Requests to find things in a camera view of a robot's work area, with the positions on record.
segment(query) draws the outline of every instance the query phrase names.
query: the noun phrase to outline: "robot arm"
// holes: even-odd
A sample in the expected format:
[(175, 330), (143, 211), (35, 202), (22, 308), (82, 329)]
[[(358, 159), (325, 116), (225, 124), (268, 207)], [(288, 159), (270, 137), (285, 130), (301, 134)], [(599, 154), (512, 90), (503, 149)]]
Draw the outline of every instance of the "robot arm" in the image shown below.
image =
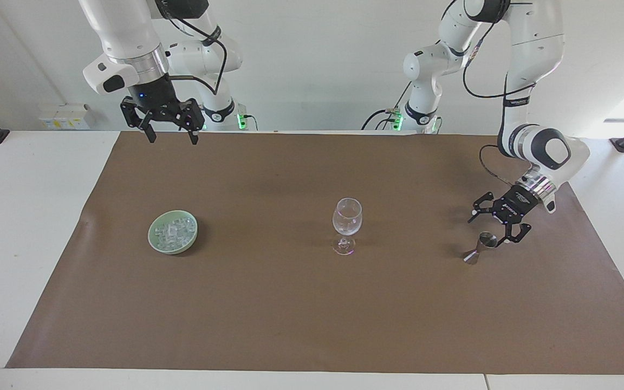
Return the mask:
[[(224, 73), (240, 69), (243, 62), (240, 48), (234, 40), (223, 35), (208, 9), (199, 19), (190, 20), (189, 23), (209, 36), (202, 40), (194, 38), (170, 45), (168, 62), (171, 69), (177, 74), (189, 75), (176, 76), (173, 80), (193, 80), (198, 77), (204, 81), (205, 84), (193, 85), (197, 87), (203, 104), (208, 129), (237, 130), (242, 127), (244, 108), (231, 96), (230, 87), (225, 80), (218, 83), (218, 75), (221, 68)], [(224, 53), (223, 48), (215, 44), (215, 40), (222, 42), (227, 52)]]
[[(180, 129), (186, 129), (192, 143), (196, 144), (205, 119), (195, 99), (181, 102), (176, 97), (173, 79), (168, 74), (170, 54), (164, 50), (153, 29), (151, 10), (146, 1), (79, 0), (89, 24), (101, 39), (104, 52), (84, 69), (84, 76), (99, 94), (109, 94), (128, 87), (131, 96), (122, 101), (122, 113), (129, 127), (146, 133), (149, 141), (154, 142), (156, 139), (151, 121), (169, 121)], [(203, 68), (204, 71), (194, 72), (200, 76), (212, 73), (209, 65), (215, 57), (223, 54), (212, 54), (214, 51), (210, 48), (213, 43), (220, 42), (221, 32), (207, 13), (208, 0), (155, 0), (155, 4), (166, 19), (195, 20), (210, 33), (196, 45), (201, 62), (193, 66)], [(186, 52), (187, 47), (184, 45), (173, 47)], [(182, 52), (175, 53), (175, 58), (176, 65), (195, 59)], [(241, 64), (240, 55), (233, 52), (232, 59), (231, 69), (238, 68)], [(188, 70), (188, 66), (178, 70)], [(206, 101), (205, 109), (208, 112), (212, 106), (219, 113), (225, 113), (235, 102), (230, 98), (227, 86), (218, 88), (217, 92), (200, 94)], [(143, 113), (144, 117), (140, 118), (137, 111)]]
[[(503, 123), (498, 148), (503, 155), (528, 161), (532, 167), (512, 188), (495, 200), (486, 193), (474, 203), (472, 222), (489, 214), (505, 225), (505, 237), (498, 243), (520, 242), (531, 229), (513, 227), (538, 204), (555, 212), (555, 192), (572, 179), (589, 158), (589, 148), (577, 138), (568, 138), (554, 128), (528, 121), (531, 91), (562, 61), (564, 33), (560, 0), (456, 0), (440, 24), (440, 42), (406, 57), (404, 71), (414, 80), (409, 102), (404, 108), (405, 124), (424, 131), (436, 114), (441, 97), (437, 78), (463, 69), (475, 48), (471, 41), (482, 23), (505, 20), (512, 35), (512, 63), (503, 94)], [(492, 202), (491, 207), (481, 207)]]

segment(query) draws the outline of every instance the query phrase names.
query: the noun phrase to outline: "white wall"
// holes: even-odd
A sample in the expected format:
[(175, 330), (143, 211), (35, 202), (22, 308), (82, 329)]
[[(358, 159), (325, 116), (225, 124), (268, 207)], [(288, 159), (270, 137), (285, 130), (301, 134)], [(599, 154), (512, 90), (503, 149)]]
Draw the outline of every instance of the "white wall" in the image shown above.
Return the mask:
[[(245, 54), (243, 69), (227, 76), (235, 97), (262, 128), (310, 130), (357, 129), (369, 113), (392, 106), (407, 82), (401, 73), (404, 55), (436, 41), (448, 1), (211, 3), (223, 30)], [(557, 72), (536, 88), (531, 112), (533, 121), (578, 135), (606, 118), (624, 97), (624, 3), (563, 3), (567, 54)], [(118, 109), (123, 94), (97, 96), (82, 77), (101, 47), (75, 0), (0, 0), (0, 11), (65, 101), (90, 104), (98, 129), (125, 128)], [(156, 26), (167, 43), (183, 39), (167, 22)], [(28, 76), (35, 72), (21, 69), (11, 56), (0, 45), (0, 121), (35, 128), (35, 106), (54, 100), (54, 93), (42, 81), (31, 85)], [(470, 70), (471, 88), (500, 92), (508, 63), (509, 32), (498, 25)], [(499, 101), (468, 96), (459, 75), (444, 79), (444, 90), (443, 131), (496, 133)], [(180, 84), (178, 91), (188, 92), (189, 86)], [(3, 106), (2, 99), (14, 108)]]

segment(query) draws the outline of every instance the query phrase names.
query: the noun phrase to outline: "white table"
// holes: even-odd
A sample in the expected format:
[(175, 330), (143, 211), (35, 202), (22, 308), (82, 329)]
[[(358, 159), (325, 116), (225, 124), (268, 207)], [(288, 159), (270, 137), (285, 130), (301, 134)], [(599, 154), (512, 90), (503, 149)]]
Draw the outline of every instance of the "white table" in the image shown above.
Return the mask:
[[(624, 388), (624, 377), (5, 370), (119, 133), (14, 132), (0, 145), (0, 388)], [(624, 155), (589, 140), (573, 180), (624, 276)]]

